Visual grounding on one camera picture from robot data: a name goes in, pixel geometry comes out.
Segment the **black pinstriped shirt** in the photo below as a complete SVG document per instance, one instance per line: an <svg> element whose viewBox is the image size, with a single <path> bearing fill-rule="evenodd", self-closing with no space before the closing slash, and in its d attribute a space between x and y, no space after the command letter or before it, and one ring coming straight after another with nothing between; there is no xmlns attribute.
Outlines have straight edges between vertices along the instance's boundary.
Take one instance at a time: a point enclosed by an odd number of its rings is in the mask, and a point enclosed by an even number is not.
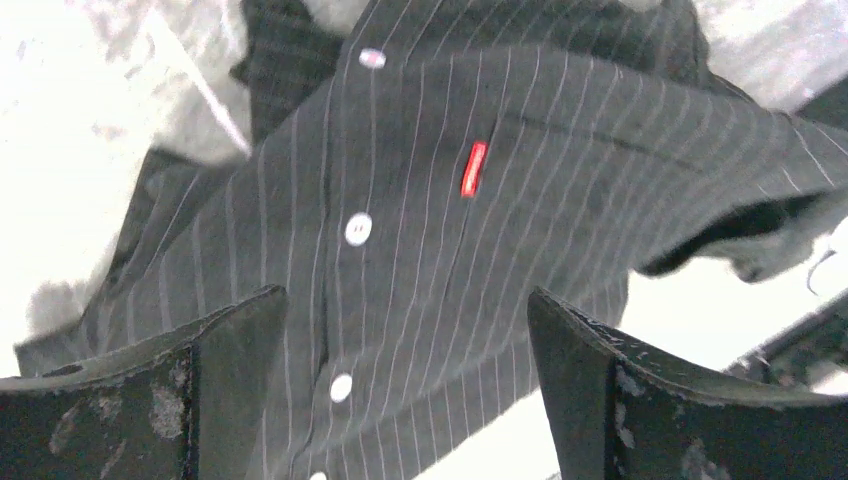
<svg viewBox="0 0 848 480"><path fill-rule="evenodd" d="M847 131L707 64L694 5L371 1L352 29L247 1L252 156L147 156L57 370L246 303L281 324L240 479L412 479L536 389L542 287L617 323L631 271L758 281L844 204Z"/></svg>

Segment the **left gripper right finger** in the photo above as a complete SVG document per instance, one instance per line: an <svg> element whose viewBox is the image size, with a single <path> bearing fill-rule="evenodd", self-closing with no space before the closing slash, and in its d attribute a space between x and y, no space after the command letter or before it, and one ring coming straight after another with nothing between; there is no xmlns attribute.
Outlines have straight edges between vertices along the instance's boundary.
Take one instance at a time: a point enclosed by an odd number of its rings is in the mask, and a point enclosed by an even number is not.
<svg viewBox="0 0 848 480"><path fill-rule="evenodd" d="M847 299L714 371L560 303L528 325L564 479L843 479L847 398L814 391L847 367Z"/></svg>

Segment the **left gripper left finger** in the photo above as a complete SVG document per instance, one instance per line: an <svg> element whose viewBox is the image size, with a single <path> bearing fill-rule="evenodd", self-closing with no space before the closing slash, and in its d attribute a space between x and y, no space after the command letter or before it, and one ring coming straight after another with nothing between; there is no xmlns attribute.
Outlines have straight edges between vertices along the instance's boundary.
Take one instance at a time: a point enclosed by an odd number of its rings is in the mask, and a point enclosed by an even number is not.
<svg viewBox="0 0 848 480"><path fill-rule="evenodd" d="M286 295L1 382L5 479L248 479Z"/></svg>

